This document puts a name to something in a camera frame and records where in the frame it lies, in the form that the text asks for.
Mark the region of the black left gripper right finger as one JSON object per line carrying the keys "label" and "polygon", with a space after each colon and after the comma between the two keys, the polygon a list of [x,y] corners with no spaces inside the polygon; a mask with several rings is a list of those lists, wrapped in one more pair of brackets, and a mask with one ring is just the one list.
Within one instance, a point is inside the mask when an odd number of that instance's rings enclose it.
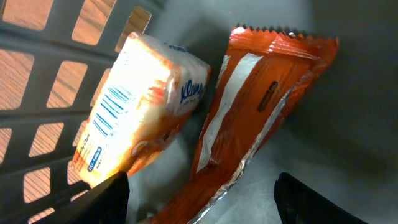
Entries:
{"label": "black left gripper right finger", "polygon": [[366,224],[286,172],[275,182],[274,200],[283,224]]}

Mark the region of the orange snack bar wrapper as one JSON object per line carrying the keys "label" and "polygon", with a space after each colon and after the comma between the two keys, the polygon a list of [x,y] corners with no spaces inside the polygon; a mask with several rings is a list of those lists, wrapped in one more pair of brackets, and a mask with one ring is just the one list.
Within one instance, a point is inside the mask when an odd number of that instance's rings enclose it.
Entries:
{"label": "orange snack bar wrapper", "polygon": [[330,66],[336,37],[235,26],[190,180],[152,223],[198,223]]}

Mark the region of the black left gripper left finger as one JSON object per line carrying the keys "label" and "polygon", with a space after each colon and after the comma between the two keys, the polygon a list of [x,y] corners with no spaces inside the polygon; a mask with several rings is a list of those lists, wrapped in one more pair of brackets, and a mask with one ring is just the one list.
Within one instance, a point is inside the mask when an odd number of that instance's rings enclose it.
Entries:
{"label": "black left gripper left finger", "polygon": [[130,196],[127,174],[118,172],[44,218],[49,224],[125,223]]}

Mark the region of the orange Kleenex tissue pack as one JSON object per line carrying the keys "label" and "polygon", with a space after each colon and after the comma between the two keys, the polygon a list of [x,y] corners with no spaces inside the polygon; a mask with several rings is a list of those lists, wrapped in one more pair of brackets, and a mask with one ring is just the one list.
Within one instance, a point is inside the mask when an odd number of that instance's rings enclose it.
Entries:
{"label": "orange Kleenex tissue pack", "polygon": [[154,162],[199,104],[210,73],[182,47],[130,34],[81,135],[71,161],[75,173],[96,187]]}

